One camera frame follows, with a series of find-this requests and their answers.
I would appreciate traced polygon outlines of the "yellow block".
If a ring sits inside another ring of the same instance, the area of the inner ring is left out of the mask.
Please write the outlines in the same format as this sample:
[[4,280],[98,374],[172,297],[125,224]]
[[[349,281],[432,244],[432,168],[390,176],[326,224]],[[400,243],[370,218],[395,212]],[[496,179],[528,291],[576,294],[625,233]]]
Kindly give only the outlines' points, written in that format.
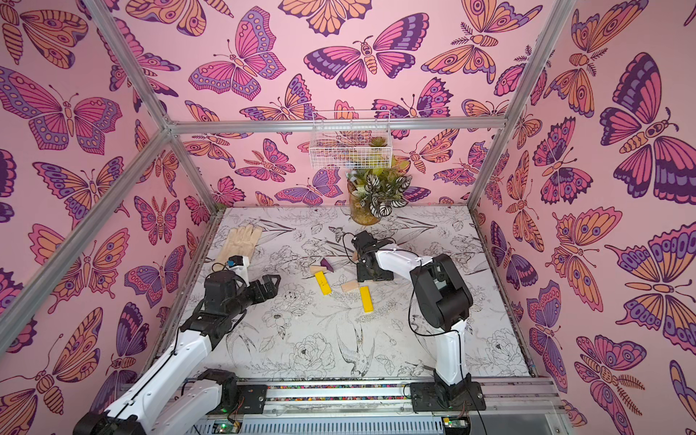
[[323,295],[331,295],[332,293],[332,288],[328,283],[328,280],[326,278],[326,275],[324,274],[323,271],[318,271],[315,272],[315,280],[320,288],[320,291]]
[[362,309],[364,310],[364,313],[366,313],[366,314],[373,313],[373,311],[374,311],[373,299],[372,299],[372,295],[371,295],[371,292],[370,292],[370,289],[368,286],[361,286],[360,287],[360,297],[361,297]]

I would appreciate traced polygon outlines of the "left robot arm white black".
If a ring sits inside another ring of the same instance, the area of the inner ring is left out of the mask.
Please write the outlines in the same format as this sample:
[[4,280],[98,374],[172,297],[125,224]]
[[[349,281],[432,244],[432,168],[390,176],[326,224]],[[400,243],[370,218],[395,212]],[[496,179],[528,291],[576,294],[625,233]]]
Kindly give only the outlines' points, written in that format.
[[204,297],[177,330],[168,350],[103,411],[89,411],[74,434],[184,434],[212,411],[237,411],[235,373],[206,369],[190,374],[234,331],[251,306],[275,298],[280,275],[249,281],[245,268],[212,272]]

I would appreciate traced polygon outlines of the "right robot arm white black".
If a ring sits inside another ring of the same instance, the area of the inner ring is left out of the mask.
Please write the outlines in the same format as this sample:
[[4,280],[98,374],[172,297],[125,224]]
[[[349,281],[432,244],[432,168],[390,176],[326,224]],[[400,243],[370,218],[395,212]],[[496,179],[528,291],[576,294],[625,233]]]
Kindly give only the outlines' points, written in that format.
[[401,277],[411,281],[420,314],[434,333],[415,332],[433,338],[436,345],[434,383],[454,397],[471,383],[466,364],[464,332],[473,306],[473,296],[450,256],[419,255],[393,243],[376,239],[362,231],[352,237],[357,255],[358,280],[392,281]]

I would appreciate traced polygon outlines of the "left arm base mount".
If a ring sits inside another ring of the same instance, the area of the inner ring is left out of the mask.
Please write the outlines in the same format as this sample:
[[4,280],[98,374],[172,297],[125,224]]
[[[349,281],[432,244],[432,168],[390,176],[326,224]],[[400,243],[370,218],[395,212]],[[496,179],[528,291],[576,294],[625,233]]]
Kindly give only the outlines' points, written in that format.
[[258,415],[264,412],[268,386],[266,384],[242,384],[226,388],[220,404],[208,416]]

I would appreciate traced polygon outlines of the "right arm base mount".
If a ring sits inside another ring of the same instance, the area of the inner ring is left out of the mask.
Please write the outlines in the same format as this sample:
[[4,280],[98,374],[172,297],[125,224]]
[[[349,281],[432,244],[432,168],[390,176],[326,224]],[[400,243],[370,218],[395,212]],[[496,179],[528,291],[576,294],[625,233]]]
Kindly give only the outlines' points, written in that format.
[[487,404],[478,382],[444,385],[438,382],[409,384],[411,407],[416,413],[442,411],[486,411]]

